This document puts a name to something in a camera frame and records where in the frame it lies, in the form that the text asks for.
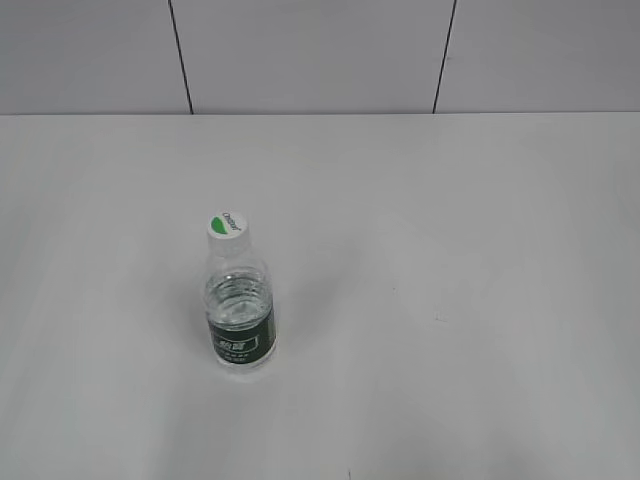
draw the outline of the white bottle cap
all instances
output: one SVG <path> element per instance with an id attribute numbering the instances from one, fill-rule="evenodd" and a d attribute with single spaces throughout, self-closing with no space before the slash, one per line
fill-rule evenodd
<path id="1" fill-rule="evenodd" d="M 209 249 L 218 257 L 233 257 L 251 246 L 247 220 L 237 212 L 213 216 L 207 229 Z"/>

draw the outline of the green label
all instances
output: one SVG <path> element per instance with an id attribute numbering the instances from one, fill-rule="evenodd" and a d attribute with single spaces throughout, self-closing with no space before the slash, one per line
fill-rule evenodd
<path id="1" fill-rule="evenodd" d="M 226 330 L 209 321 L 211 340 L 216 353 L 229 363 L 244 365 L 264 357 L 276 340 L 273 308 L 255 327 Z"/>

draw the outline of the bottle neck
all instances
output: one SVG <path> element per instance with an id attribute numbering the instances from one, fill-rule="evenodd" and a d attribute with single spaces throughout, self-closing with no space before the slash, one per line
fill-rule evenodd
<path id="1" fill-rule="evenodd" d="M 209 245 L 209 253 L 217 258 L 230 259 L 251 251 L 251 241 L 217 241 Z"/>

